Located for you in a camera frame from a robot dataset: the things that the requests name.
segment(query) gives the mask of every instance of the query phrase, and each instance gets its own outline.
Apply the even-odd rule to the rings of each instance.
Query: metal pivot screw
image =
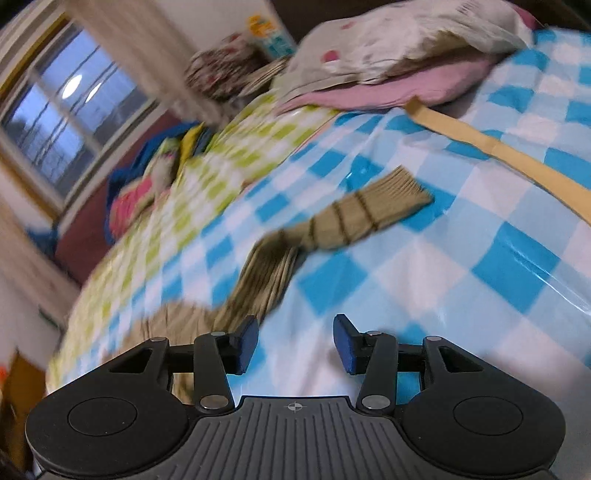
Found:
[[[361,404],[370,410],[383,410],[390,406],[390,401],[383,395],[368,395]]]
[[[203,397],[199,403],[208,410],[219,410],[228,405],[230,401],[223,395],[208,395]]]

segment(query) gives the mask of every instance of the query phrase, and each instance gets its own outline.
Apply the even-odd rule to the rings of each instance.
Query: crosshair logo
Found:
[[[301,403],[295,401],[290,403],[287,408],[289,408],[291,411],[300,411],[302,408],[304,408],[304,406]]]

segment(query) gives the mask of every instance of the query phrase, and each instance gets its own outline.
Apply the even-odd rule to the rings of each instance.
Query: wooden stick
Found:
[[[416,124],[452,140],[470,144],[522,173],[591,225],[591,190],[500,140],[460,120],[429,109],[417,97],[412,98],[404,109]]]

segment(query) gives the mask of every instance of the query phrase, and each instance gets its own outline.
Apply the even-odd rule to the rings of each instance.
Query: ribbed rubber surface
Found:
[[[412,451],[391,421],[344,398],[255,398],[197,422],[161,464],[128,480],[459,480]],[[60,477],[45,474],[43,480]],[[550,480],[541,472],[527,480]]]

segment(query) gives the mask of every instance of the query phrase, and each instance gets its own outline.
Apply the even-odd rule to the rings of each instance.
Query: green checkered blanket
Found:
[[[103,333],[109,319],[236,199],[244,185],[276,168],[336,115],[334,110],[306,106],[275,116],[275,105],[273,93],[250,103],[214,137],[204,154],[187,162],[168,197],[141,218],[95,269],[72,310],[60,353],[50,365],[50,391],[52,383],[71,370]]]

